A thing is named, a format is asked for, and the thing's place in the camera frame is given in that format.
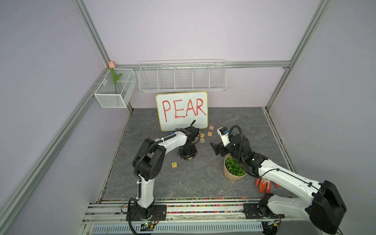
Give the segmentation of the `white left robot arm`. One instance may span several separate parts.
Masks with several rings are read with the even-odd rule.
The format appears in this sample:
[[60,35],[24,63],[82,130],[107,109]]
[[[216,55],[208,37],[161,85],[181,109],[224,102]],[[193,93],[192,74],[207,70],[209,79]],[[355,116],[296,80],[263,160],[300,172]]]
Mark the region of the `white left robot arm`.
[[138,180],[137,206],[143,210],[149,209],[154,203],[154,179],[160,173],[165,155],[178,150],[178,155],[184,160],[190,160],[197,154],[196,139],[200,130],[177,129],[173,134],[164,138],[152,140],[147,138],[142,143],[134,161],[134,176]]

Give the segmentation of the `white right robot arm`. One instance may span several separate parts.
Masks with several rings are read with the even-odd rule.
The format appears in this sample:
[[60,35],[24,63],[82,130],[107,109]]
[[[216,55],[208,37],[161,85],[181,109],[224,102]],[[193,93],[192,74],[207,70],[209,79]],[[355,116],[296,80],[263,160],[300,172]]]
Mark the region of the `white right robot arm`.
[[311,180],[281,167],[254,152],[242,134],[231,134],[225,128],[217,132],[221,142],[211,144],[216,155],[230,155],[249,176],[275,182],[298,196],[298,199],[292,199],[267,193],[258,204],[262,217],[271,214],[293,216],[310,221],[324,233],[340,233],[347,207],[334,183]]

